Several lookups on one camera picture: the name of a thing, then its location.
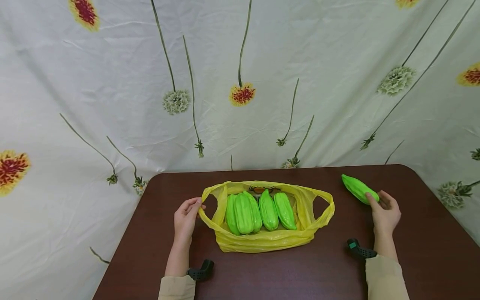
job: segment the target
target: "black clamp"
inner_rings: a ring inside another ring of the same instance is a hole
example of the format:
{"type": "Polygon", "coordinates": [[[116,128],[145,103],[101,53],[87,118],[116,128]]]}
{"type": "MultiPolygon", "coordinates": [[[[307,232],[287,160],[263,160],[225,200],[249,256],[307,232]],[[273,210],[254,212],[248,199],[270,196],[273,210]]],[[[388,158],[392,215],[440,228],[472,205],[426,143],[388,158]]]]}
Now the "black clamp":
{"type": "Polygon", "coordinates": [[[350,251],[365,259],[377,256],[375,250],[360,247],[360,243],[357,239],[348,239],[347,245],[350,251]]]}
{"type": "Polygon", "coordinates": [[[214,262],[205,259],[200,269],[188,269],[187,275],[189,275],[195,281],[204,281],[210,278],[213,272],[214,262]]]}

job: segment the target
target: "sleeve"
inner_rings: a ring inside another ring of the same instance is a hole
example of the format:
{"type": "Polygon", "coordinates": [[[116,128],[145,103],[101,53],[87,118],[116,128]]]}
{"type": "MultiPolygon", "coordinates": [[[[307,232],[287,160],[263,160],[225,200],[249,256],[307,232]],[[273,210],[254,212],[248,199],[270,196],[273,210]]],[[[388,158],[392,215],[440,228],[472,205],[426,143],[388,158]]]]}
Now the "sleeve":
{"type": "Polygon", "coordinates": [[[190,276],[162,278],[158,300],[193,300],[193,297],[195,297],[195,280],[190,276]]]}
{"type": "Polygon", "coordinates": [[[377,255],[365,263],[368,300],[409,300],[402,267],[393,259],[377,255]]]}

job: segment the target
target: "wooden table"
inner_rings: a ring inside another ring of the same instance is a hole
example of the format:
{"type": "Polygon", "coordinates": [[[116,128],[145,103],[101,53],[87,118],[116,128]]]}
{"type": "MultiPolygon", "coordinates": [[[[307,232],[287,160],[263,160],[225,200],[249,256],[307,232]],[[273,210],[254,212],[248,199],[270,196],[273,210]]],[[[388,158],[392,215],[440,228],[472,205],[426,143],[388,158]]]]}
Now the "wooden table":
{"type": "MultiPolygon", "coordinates": [[[[346,241],[357,238],[362,246],[373,246],[371,211],[348,193],[341,174],[397,199],[402,219],[395,242],[412,300],[480,299],[480,248],[414,171],[386,165],[159,174],[148,184],[94,300],[156,300],[173,241],[173,213],[184,200],[227,180],[323,190],[334,197],[335,215],[310,244],[260,254],[221,252],[214,232],[198,220],[191,266],[208,258],[215,270],[210,280],[197,284],[196,299],[366,299],[365,263],[350,255],[346,241]]],[[[316,217],[326,207],[318,199],[316,217]]],[[[212,217],[214,197],[205,204],[212,217]]]]}

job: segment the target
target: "finger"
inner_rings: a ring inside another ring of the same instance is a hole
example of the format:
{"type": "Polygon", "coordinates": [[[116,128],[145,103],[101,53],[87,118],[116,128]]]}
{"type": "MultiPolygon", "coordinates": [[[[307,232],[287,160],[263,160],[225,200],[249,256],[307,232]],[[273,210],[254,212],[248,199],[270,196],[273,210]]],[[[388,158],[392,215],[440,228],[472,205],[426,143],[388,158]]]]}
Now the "finger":
{"type": "Polygon", "coordinates": [[[372,207],[373,211],[376,211],[381,208],[380,204],[378,204],[378,202],[375,200],[372,194],[370,194],[369,192],[366,192],[365,196],[367,197],[368,202],[370,203],[370,206],[372,207]]]}
{"type": "Polygon", "coordinates": [[[380,201],[378,202],[378,204],[380,204],[380,206],[381,206],[384,210],[389,210],[389,209],[390,209],[390,208],[388,207],[388,205],[387,205],[385,202],[383,202],[382,200],[380,200],[380,201]]]}
{"type": "MultiPolygon", "coordinates": [[[[190,205],[190,206],[187,208],[186,214],[188,214],[188,213],[192,210],[192,206],[193,206],[193,205],[190,205]]],[[[207,207],[206,207],[205,205],[203,205],[203,204],[202,204],[200,207],[201,207],[202,209],[206,209],[206,208],[207,208],[207,207]]]]}
{"type": "Polygon", "coordinates": [[[202,199],[198,198],[197,202],[191,206],[191,209],[188,212],[187,217],[191,217],[195,219],[195,217],[197,216],[198,210],[200,209],[200,206],[202,206],[202,199]]]}
{"type": "Polygon", "coordinates": [[[200,197],[196,197],[196,198],[191,198],[191,199],[188,199],[188,200],[185,200],[181,205],[180,207],[178,208],[177,212],[187,212],[188,208],[190,207],[190,205],[194,204],[197,202],[197,200],[200,199],[200,202],[202,201],[200,197]]]}
{"type": "Polygon", "coordinates": [[[378,195],[380,196],[380,198],[382,198],[382,200],[385,201],[385,203],[388,204],[388,206],[390,206],[391,209],[399,210],[398,203],[396,202],[394,197],[390,196],[384,191],[380,191],[378,195]]]}

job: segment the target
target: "fabric backdrop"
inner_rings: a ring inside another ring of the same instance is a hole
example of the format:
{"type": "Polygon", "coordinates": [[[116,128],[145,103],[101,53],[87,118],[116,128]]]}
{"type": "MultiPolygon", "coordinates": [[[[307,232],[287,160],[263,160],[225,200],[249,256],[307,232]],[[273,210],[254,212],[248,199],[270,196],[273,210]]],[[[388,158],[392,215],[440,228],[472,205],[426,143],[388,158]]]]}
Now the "fabric backdrop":
{"type": "Polygon", "coordinates": [[[2,1],[1,298],[91,299],[159,172],[403,164],[480,243],[478,28],[475,0],[2,1]]]}

